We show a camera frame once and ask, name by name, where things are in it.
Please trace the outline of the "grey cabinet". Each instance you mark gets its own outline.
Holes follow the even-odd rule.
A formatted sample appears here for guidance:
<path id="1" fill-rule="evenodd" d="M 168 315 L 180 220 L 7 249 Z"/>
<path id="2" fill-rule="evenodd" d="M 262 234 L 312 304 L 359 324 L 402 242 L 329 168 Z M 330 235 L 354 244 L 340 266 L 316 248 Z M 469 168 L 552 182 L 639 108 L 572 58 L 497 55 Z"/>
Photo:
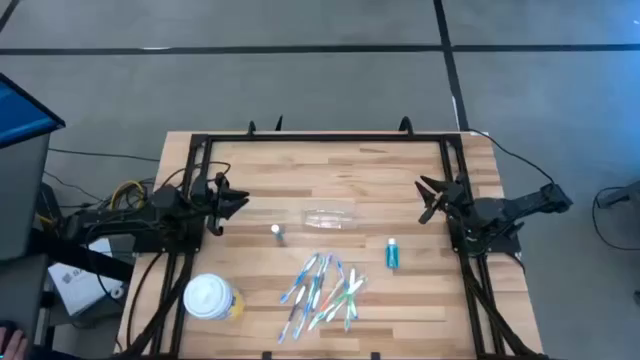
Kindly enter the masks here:
<path id="1" fill-rule="evenodd" d="M 42 135 L 0 149 L 0 261 L 28 251 L 49 138 Z"/>

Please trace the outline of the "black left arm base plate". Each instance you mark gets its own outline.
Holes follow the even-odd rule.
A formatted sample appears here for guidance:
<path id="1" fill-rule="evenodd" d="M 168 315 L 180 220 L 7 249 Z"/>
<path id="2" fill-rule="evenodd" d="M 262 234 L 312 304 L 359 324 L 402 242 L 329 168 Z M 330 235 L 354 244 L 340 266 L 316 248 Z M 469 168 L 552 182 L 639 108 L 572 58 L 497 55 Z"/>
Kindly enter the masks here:
<path id="1" fill-rule="evenodd" d="M 202 244 L 204 224 L 197 219 L 174 223 L 161 223 L 152 228 L 136 230 L 133 251 L 137 253 L 197 252 Z"/>

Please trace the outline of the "white lidded paper cup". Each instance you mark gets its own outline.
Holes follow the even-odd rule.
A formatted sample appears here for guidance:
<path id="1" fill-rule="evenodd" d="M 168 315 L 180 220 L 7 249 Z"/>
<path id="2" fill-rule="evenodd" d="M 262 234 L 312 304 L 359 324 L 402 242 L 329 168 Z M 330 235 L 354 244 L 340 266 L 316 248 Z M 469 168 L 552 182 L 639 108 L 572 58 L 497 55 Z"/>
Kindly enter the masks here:
<path id="1" fill-rule="evenodd" d="M 231 320 L 241 316 L 241 293 L 218 275 L 204 273 L 191 279 L 183 293 L 186 311 L 201 320 Z"/>

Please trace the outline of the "white printed booklet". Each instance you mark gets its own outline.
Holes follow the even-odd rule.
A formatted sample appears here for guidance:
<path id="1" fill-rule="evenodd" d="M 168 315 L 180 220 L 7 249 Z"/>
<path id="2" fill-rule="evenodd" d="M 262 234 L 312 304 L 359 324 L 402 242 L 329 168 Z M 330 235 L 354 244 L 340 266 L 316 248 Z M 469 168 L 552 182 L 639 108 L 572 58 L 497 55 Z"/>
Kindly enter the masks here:
<path id="1" fill-rule="evenodd" d="M 49 266 L 48 273 L 61 296 L 65 309 L 71 316 L 85 311 L 106 297 L 106 290 L 110 294 L 112 288 L 123 286 L 120 280 L 100 276 L 104 285 L 102 289 L 95 274 L 62 263 Z"/>

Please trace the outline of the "black aluminium table frame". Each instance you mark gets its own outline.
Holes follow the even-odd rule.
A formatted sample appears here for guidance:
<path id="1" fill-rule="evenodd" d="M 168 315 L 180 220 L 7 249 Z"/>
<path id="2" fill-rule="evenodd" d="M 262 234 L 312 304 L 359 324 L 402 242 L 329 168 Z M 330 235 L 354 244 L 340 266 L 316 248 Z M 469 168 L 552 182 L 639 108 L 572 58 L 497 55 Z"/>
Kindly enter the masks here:
<path id="1" fill-rule="evenodd" d="M 442 179 L 465 168 L 477 197 L 503 193 L 490 142 L 462 135 L 464 154 L 442 154 L 434 139 L 407 135 L 294 133 L 268 141 L 220 141 L 212 146 L 216 170 L 248 191 L 250 202 L 226 224 L 222 236 L 206 235 L 196 255 L 195 273 L 215 273 L 236 287 L 245 310 L 231 321 L 186 317 L 179 354 L 183 358 L 258 360 L 262 352 L 283 359 L 370 360 L 379 352 L 391 359 L 472 359 L 491 350 L 485 315 L 474 336 L 458 255 L 441 214 L 418 222 L 423 210 L 415 181 Z M 305 226 L 306 210 L 353 214 L 346 230 Z M 285 228 L 280 247 L 273 224 Z M 387 240 L 399 247 L 399 267 L 385 262 Z M 356 297 L 359 313 L 348 333 L 343 315 L 296 341 L 278 336 L 291 311 L 280 296 L 314 253 L 332 253 L 347 269 L 365 274 Z"/>

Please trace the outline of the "clear acrylic organizer box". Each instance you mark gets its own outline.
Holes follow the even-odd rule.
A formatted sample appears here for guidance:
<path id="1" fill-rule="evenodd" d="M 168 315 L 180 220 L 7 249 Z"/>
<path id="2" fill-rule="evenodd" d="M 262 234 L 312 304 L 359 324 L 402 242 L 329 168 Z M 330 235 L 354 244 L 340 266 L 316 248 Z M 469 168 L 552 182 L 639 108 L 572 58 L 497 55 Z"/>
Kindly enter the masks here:
<path id="1" fill-rule="evenodd" d="M 328 209 L 311 209 L 303 212 L 302 223 L 317 229 L 346 230 L 356 226 L 350 212 Z"/>

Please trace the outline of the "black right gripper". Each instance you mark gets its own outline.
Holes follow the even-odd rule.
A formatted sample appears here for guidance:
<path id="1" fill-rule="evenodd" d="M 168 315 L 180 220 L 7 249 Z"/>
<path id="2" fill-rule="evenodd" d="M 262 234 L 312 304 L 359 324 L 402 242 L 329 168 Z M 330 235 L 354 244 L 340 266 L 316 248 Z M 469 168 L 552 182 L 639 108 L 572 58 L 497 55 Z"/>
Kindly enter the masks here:
<path id="1" fill-rule="evenodd" d="M 425 211 L 419 217 L 420 224 L 426 224 L 436 211 L 453 214 L 471 204 L 471 198 L 459 182 L 446 182 L 420 176 L 424 182 L 416 182 L 416 188 L 425 203 Z"/>

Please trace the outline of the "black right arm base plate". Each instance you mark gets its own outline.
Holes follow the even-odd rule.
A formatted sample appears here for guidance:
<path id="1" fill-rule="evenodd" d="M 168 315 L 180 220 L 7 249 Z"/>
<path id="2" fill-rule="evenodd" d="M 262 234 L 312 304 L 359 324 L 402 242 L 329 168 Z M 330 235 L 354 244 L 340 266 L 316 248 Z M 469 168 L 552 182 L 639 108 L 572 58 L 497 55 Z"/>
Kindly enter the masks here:
<path id="1" fill-rule="evenodd" d="M 473 257 L 486 253 L 515 254 L 521 251 L 518 232 L 523 226 L 524 223 L 520 222 L 471 229 L 452 221 L 453 247 Z"/>

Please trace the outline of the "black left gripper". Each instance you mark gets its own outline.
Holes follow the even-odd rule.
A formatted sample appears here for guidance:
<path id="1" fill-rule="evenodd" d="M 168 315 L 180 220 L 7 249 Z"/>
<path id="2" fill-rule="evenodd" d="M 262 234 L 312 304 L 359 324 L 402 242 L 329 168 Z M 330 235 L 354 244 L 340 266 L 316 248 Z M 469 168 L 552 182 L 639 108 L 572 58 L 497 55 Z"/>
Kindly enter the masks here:
<path id="1" fill-rule="evenodd" d="M 224 219 L 230 219 L 249 202 L 248 199 L 245 199 L 248 196 L 249 193 L 246 191 L 230 188 L 223 189 L 222 198 L 225 200 L 222 201 L 222 217 Z M 214 236 L 222 236 L 224 228 L 220 225 L 220 219 L 217 214 L 217 193 L 209 187 L 206 174 L 200 173 L 195 177 L 191 185 L 191 203 L 198 211 L 205 213 L 207 229 Z"/>

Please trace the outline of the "computer monitor blue screen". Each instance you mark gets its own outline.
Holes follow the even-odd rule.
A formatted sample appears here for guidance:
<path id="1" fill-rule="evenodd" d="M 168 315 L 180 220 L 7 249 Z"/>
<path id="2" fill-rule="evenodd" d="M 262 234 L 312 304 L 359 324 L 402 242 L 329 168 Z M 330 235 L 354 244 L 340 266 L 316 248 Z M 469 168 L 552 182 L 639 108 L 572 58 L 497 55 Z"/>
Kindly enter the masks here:
<path id="1" fill-rule="evenodd" d="M 65 127 L 64 120 L 0 72 L 0 149 Z"/>

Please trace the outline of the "black stand bar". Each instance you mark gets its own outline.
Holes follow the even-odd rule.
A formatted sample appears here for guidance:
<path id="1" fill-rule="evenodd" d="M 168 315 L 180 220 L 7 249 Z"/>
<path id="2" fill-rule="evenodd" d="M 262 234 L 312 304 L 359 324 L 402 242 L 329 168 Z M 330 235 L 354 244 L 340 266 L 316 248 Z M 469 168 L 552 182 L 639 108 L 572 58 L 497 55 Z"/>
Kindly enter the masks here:
<path id="1" fill-rule="evenodd" d="M 62 263 L 119 281 L 129 281 L 133 266 L 119 259 L 60 240 L 44 231 L 32 228 L 29 254 L 44 254 L 52 262 Z"/>

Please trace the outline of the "person's hand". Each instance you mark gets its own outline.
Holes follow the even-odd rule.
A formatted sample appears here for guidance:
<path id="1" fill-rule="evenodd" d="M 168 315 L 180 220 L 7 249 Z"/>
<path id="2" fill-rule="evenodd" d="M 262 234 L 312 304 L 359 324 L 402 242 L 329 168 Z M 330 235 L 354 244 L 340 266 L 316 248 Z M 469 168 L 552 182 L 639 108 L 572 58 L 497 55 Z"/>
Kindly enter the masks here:
<path id="1" fill-rule="evenodd" d="M 27 345 L 21 330 L 0 327 L 0 360 L 25 360 Z"/>

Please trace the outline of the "grey floor stand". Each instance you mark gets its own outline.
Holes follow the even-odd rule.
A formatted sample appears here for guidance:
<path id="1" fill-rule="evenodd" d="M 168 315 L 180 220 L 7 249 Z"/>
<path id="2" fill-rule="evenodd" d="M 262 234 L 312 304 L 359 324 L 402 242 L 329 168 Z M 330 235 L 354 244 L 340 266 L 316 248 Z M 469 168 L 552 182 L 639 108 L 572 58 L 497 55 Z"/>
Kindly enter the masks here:
<path id="1" fill-rule="evenodd" d="M 622 202 L 631 202 L 640 206 L 640 180 L 623 187 L 607 188 L 611 193 L 601 197 L 596 196 L 596 204 L 599 208 L 610 208 Z"/>

